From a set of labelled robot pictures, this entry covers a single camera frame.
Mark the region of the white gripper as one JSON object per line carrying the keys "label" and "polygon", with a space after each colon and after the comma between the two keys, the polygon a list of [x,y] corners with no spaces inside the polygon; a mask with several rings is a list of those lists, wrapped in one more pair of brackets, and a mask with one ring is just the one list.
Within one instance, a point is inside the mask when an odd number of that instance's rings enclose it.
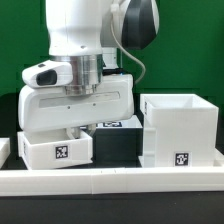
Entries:
{"label": "white gripper", "polygon": [[96,123],[129,119],[134,113],[133,77],[104,76],[96,92],[67,95],[64,87],[32,89],[24,86],[19,95],[20,128],[27,132],[66,129],[70,139],[79,139],[78,128],[86,126],[93,136]]}

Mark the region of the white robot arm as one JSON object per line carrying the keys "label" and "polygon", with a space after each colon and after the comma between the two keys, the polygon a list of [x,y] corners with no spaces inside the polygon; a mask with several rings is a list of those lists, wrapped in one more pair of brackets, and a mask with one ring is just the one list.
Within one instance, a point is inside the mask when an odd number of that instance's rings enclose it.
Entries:
{"label": "white robot arm", "polygon": [[156,37],[156,0],[45,0],[50,58],[22,72],[27,133],[117,121],[134,113],[130,74],[103,74],[105,48],[143,49]]}

